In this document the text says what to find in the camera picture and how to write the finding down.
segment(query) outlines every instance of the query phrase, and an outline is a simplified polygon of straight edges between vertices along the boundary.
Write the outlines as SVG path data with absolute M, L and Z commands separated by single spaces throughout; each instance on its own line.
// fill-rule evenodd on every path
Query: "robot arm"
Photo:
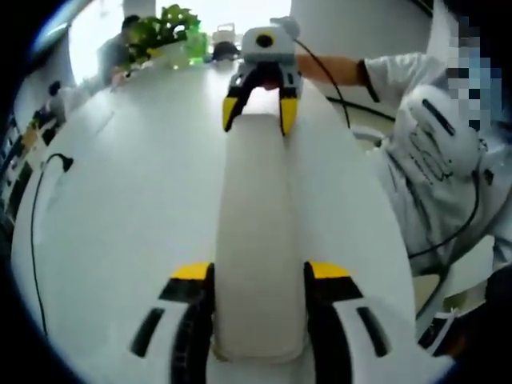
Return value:
M 242 39 L 244 62 L 232 77 L 222 107 L 222 125 L 228 132 L 247 104 L 252 90 L 265 82 L 279 84 L 280 127 L 291 132 L 297 115 L 301 76 L 295 62 L 294 36 L 298 25 L 291 18 L 273 19 L 281 25 L 248 30 Z

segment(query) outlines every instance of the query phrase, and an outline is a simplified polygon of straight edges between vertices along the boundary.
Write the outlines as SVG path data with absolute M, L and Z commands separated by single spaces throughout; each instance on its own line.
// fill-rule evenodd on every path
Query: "black wire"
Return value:
M 73 164 L 73 159 L 68 158 L 64 156 L 63 154 L 52 154 L 48 157 L 48 159 L 45 161 L 45 164 L 42 168 L 41 174 L 39 175 L 38 185 L 35 188 L 34 193 L 34 201 L 32 202 L 32 214 L 30 215 L 30 253 L 32 256 L 32 271 L 34 273 L 34 284 L 35 284 L 35 292 L 38 296 L 38 303 L 39 303 L 39 310 L 41 312 L 41 321 L 42 321 L 42 331 L 45 336 L 48 336 L 48 329 L 46 328 L 46 316 L 44 307 L 42 306 L 42 300 L 41 300 L 41 293 L 39 292 L 39 284 L 38 284 L 38 274 L 36 271 L 36 264 L 35 264 L 35 255 L 34 255 L 34 214 L 35 214 L 35 208 L 37 206 L 38 202 L 38 195 L 39 195 L 39 188 L 41 187 L 42 178 L 45 174 L 46 166 L 51 161 L 52 158 L 60 158 L 62 160 L 62 168 L 64 169 L 64 172 L 67 172 L 68 169 Z
M 374 114 L 375 116 L 379 116 L 380 118 L 384 118 L 385 120 L 389 120 L 390 122 L 395 122 L 395 118 L 392 118 L 388 114 L 384 114 L 383 112 L 379 112 L 378 110 L 374 110 L 372 108 L 369 108 L 368 106 L 362 106 L 361 104 L 356 104 L 355 102 L 342 102 L 338 98 L 332 98 L 331 96 L 326 96 L 326 99 L 330 102 L 335 102 L 337 104 L 345 104 L 349 108 L 354 108 L 356 110 L 364 110 L 365 112 L 368 112 L 369 114 Z
M 334 80 L 334 78 L 332 77 L 332 75 L 330 74 L 329 70 L 326 68 L 326 66 L 323 65 L 323 62 L 313 53 L 311 52 L 311 50 L 305 46 L 302 42 L 300 42 L 299 40 L 295 40 L 295 42 L 297 44 L 299 44 L 310 56 L 313 60 L 315 60 L 315 62 L 318 64 L 318 66 L 320 66 L 320 68 L 322 68 L 322 70 L 324 71 L 324 73 L 327 75 L 330 83 L 332 84 L 332 86 L 334 87 L 334 89 L 336 90 L 336 93 L 338 94 L 338 97 L 340 99 L 340 102 L 342 104 L 342 107 L 343 107 L 343 112 L 345 112 L 345 118 L 346 118 L 346 124 L 347 126 L 349 127 L 350 129 L 350 119 L 349 119 L 349 111 L 348 109 L 346 108 L 346 101 L 345 99 L 343 98 L 342 96 L 342 92 L 339 90 L 338 86 L 336 85 L 336 81 Z
M 464 224 L 462 224 L 461 227 L 455 231 L 455 233 L 453 233 L 451 236 L 449 236 L 448 238 L 446 238 L 439 244 L 436 244 L 435 246 L 431 246 L 431 247 L 427 248 L 426 250 L 422 250 L 420 252 L 410 254 L 409 258 L 416 258 L 417 256 L 422 256 L 424 254 L 428 254 L 428 253 L 432 252 L 433 250 L 436 250 L 437 248 L 445 246 L 446 244 L 451 242 L 453 239 L 458 237 L 462 232 L 464 232 L 468 226 L 470 226 L 471 222 L 473 221 L 474 217 L 477 214 L 477 210 L 478 210 L 478 206 L 479 206 L 479 202 L 480 202 L 480 182 L 478 179 L 478 174 L 475 171 L 472 173 L 471 176 L 473 178 L 473 183 L 474 183 L 474 207 L 473 207 L 473 211 L 471 212 L 471 214 L 468 217 L 468 219 L 466 220 L 466 222 Z

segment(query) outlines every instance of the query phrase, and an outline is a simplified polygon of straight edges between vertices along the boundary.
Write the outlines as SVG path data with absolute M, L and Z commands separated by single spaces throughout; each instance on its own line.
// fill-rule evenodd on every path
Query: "white table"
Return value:
M 39 288 L 50 340 L 93 382 L 161 382 L 128 345 L 170 273 L 214 256 L 226 156 L 221 104 L 232 73 L 142 71 L 89 100 L 50 144 L 46 156 L 61 151 L 75 164 L 59 177 L 55 160 L 39 195 Z M 244 113 L 267 112 L 277 114 L 277 93 L 256 90 Z M 309 83 L 293 135 L 303 251 L 353 271 L 365 296 L 396 310 L 413 337 L 412 278 L 394 214 L 345 123 Z M 39 321 L 29 243 L 38 175 L 20 205 L 12 259 Z

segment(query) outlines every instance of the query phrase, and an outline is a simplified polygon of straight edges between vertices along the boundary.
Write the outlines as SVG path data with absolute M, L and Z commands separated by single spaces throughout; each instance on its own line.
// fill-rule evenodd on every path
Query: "green bottle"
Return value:
M 192 66 L 202 63 L 208 53 L 208 37 L 204 32 L 201 32 L 200 24 L 200 22 L 197 22 L 186 32 L 186 53 Z

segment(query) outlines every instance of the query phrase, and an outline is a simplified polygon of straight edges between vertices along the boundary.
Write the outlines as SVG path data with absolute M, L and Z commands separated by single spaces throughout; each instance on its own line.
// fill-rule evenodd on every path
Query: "hand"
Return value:
M 112 76 L 112 87 L 117 88 L 126 80 L 124 72 L 118 72 Z
M 153 66 L 153 62 L 151 60 L 147 61 L 147 62 L 144 62 L 142 65 L 141 65 L 141 70 L 145 69 L 145 68 L 149 68 L 151 66 Z

